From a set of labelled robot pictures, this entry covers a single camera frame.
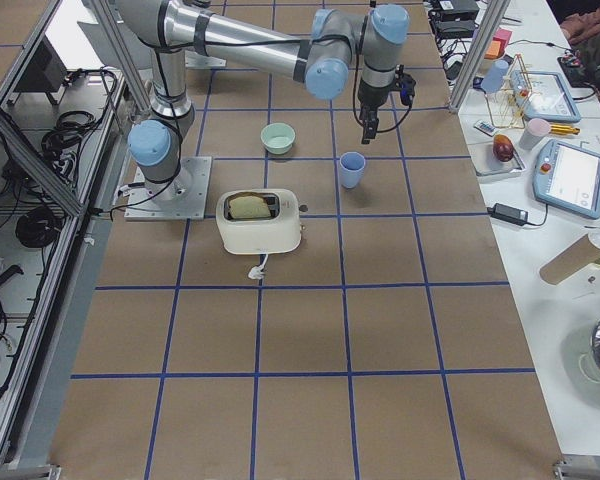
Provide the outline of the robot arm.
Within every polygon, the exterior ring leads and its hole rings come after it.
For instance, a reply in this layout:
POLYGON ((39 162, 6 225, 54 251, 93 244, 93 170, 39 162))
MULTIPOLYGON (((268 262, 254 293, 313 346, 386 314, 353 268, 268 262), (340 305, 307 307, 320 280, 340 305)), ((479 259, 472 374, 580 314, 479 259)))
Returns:
POLYGON ((364 144, 382 133, 378 110, 392 92, 410 107, 415 81, 399 64, 410 18, 398 5, 366 15, 320 9, 311 36, 301 39, 234 20, 185 1, 120 1, 125 26, 151 51, 154 115, 177 122, 194 115, 186 93, 185 53, 235 61, 304 84, 320 100, 333 100, 356 68, 352 101, 364 144))

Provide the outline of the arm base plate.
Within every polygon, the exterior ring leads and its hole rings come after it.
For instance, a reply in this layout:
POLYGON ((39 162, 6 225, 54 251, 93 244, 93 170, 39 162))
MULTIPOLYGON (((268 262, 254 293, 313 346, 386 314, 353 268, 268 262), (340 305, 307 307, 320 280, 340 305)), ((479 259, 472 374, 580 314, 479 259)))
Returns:
POLYGON ((136 168, 134 181, 142 186, 130 191, 131 207, 125 209, 128 221, 201 220, 204 217, 212 169, 211 156, 185 157, 181 171, 169 187, 154 197, 161 186, 144 185, 144 175, 136 168))

